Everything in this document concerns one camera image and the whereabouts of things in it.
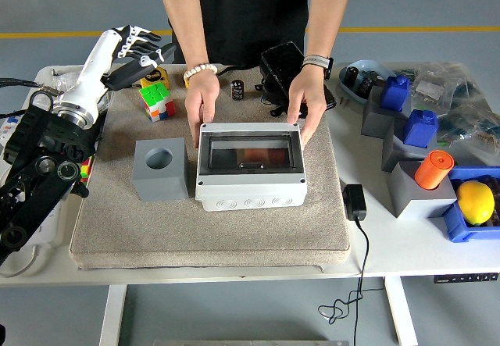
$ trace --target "orange cylinder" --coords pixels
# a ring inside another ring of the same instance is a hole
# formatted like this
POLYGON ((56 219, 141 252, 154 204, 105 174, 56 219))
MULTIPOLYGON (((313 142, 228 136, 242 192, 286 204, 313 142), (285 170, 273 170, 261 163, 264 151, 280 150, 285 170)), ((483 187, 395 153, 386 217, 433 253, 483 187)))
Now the orange cylinder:
POLYGON ((455 160, 444 151, 429 153, 415 172, 415 182, 426 190, 433 190, 448 175, 455 165, 455 160))

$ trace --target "felt mat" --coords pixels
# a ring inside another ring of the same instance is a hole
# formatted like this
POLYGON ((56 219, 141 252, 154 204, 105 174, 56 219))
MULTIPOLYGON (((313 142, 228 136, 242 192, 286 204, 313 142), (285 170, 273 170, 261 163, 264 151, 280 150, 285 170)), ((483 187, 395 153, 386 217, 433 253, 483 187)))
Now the felt mat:
MULTIPOLYGON (((206 212, 194 199, 197 150, 184 98, 183 66, 165 66, 176 114, 151 122, 136 87, 115 92, 80 207, 70 255, 80 268, 167 266, 319 266, 341 264, 350 252, 330 131, 325 119, 304 149, 304 205, 206 212), (190 161, 189 199, 142 202, 132 184, 135 142, 184 137, 190 161)), ((286 122, 261 102, 259 69, 221 76, 214 122, 286 122), (230 96, 243 80, 245 98, 230 96)))

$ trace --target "robotic hand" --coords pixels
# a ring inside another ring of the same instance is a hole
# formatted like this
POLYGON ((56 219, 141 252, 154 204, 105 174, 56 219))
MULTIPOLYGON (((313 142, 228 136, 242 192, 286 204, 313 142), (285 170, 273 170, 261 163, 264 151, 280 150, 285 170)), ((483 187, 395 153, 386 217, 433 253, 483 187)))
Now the robotic hand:
POLYGON ((152 41, 160 36, 137 26, 113 28, 104 32, 92 49, 76 84, 54 102, 53 112, 86 130, 98 118, 98 101, 108 91, 129 87, 145 77, 173 53, 175 46, 158 48, 152 41), (110 75, 115 59, 133 57, 110 75))
POLYGON ((129 87, 173 53, 172 44, 158 48, 160 37, 136 26, 104 32, 88 56, 73 87, 52 96, 49 110, 30 105, 11 138, 3 159, 11 164, 0 187, 0 265, 19 251, 57 203, 71 191, 85 198, 80 167, 95 153, 105 113, 98 103, 107 91, 129 87), (133 60, 109 75, 113 61, 133 60))

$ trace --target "black capacitor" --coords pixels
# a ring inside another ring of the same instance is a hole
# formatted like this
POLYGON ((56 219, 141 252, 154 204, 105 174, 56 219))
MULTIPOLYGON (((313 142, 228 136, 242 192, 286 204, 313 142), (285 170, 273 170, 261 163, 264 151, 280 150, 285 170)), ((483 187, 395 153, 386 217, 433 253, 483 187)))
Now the black capacitor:
POLYGON ((357 67, 350 66, 345 70, 344 84, 346 87, 354 86, 356 79, 358 78, 359 70, 357 67))
POLYGON ((243 92, 243 80, 233 80, 231 82, 231 97, 233 100, 243 100, 245 93, 243 92))
POLYGON ((364 98, 367 100, 368 96, 370 95, 370 92, 372 91, 372 87, 373 87, 373 80, 371 80, 368 77, 363 78, 363 80, 361 81, 361 84, 358 87, 358 91, 356 92, 356 94, 360 98, 364 98))

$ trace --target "blue tray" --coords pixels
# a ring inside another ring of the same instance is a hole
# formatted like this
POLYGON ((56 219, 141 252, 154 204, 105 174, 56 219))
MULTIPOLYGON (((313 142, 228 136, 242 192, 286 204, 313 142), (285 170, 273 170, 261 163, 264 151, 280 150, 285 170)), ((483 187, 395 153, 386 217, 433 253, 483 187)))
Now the blue tray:
MULTIPOLYGON (((482 176, 500 178, 500 166, 456 166, 450 180, 474 180, 482 176)), ((463 218, 459 203, 453 203, 443 214, 450 241, 459 243, 469 239, 500 239, 500 227, 472 227, 463 218)))

